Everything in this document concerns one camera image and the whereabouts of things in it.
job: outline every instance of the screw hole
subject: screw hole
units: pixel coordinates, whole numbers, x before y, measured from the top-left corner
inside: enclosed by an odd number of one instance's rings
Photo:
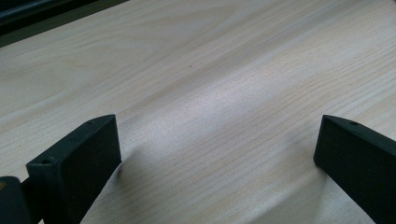
[[[41,164],[51,164],[51,163],[53,163],[54,161],[55,161],[55,158],[53,158],[53,157],[48,157],[48,158],[44,159],[44,160],[41,162]]]
[[[6,183],[5,182],[0,182],[0,190],[6,187]]]

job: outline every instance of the wood grain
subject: wood grain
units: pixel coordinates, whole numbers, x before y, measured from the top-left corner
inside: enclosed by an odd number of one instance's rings
[[[396,139],[394,1],[129,1],[0,49],[0,175],[117,115],[83,223],[372,223],[313,163],[320,119]]]

